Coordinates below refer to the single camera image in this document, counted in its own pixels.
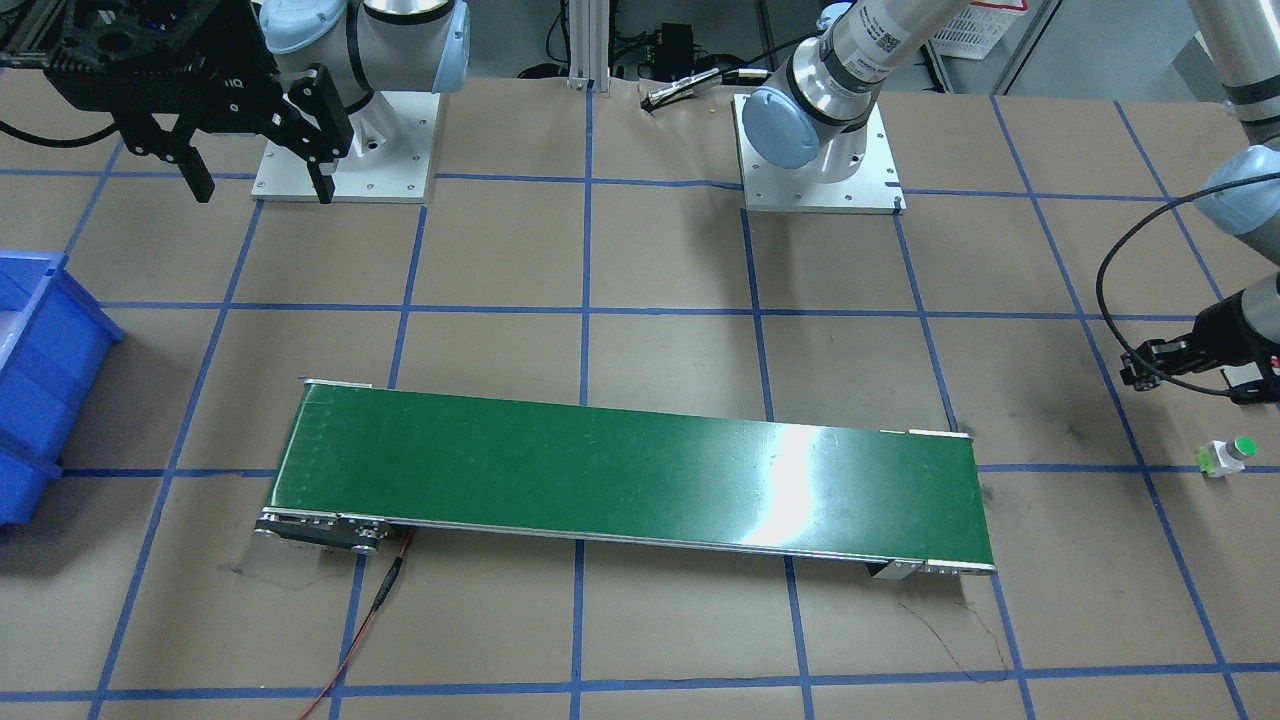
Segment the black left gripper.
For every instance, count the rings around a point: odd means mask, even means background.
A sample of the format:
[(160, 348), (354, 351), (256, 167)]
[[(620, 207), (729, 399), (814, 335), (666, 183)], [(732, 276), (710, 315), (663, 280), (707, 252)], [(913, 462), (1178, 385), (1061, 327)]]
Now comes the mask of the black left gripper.
[(1236, 405), (1276, 404), (1279, 296), (1275, 284), (1252, 284), (1201, 311), (1192, 331), (1175, 340), (1148, 340), (1121, 355), (1120, 377), (1138, 391), (1166, 377), (1247, 368), (1257, 372), (1228, 391)]

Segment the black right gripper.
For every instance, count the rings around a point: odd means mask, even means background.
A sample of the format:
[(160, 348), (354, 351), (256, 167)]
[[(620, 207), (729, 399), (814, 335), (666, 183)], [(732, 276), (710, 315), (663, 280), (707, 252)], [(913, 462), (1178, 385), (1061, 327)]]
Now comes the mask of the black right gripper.
[(308, 164), (320, 204), (353, 127), (329, 70), (284, 69), (261, 1), (5, 1), (3, 67), (40, 70), (76, 109), (113, 118), (128, 149), (174, 165), (197, 202), (215, 182), (206, 135), (256, 135)]

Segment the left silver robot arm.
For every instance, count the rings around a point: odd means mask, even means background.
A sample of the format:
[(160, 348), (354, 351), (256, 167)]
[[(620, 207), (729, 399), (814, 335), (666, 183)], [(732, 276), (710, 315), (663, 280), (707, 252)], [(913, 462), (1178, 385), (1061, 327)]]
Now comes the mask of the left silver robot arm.
[[(827, 8), (818, 33), (800, 41), (787, 63), (742, 105), (742, 133), (771, 165), (797, 170), (837, 138), (861, 133), (883, 81), (963, 9), (960, 1), (856, 1)], [(1277, 4), (1193, 1), (1193, 17), (1226, 100), (1248, 145), (1193, 193), (1171, 199), (1138, 220), (1103, 256), (1094, 296), (1121, 347), (1125, 386), (1187, 388), (1187, 377), (1245, 369), (1221, 396), (1247, 406), (1277, 402), (1277, 277), (1267, 275), (1201, 311), (1174, 340), (1132, 345), (1105, 297), (1105, 278), (1140, 231), (1188, 204), (1222, 233), (1263, 259), (1277, 260)]]

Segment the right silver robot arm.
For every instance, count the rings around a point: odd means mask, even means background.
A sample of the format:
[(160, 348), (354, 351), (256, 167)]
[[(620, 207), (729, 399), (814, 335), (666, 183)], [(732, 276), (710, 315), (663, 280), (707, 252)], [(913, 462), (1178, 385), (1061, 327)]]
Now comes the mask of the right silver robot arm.
[(109, 114), (198, 202), (197, 133), (268, 141), (253, 195), (421, 202), (439, 101), (462, 88), (463, 1), (5, 1), (3, 65)]

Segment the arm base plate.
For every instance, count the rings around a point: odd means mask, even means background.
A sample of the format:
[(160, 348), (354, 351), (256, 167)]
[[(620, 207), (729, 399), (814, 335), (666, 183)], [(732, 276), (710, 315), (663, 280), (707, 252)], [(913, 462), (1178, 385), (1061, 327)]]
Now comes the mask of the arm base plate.
[(733, 95), (744, 202), (751, 211), (895, 214), (908, 208), (881, 108), (873, 106), (861, 138), (840, 135), (799, 169), (768, 163), (745, 135), (748, 96)]
[[(425, 204), (442, 96), (379, 92), (352, 120), (349, 151), (337, 161), (334, 202)], [(316, 204), (305, 161), (284, 147), (265, 147), (251, 195), (266, 202)]]

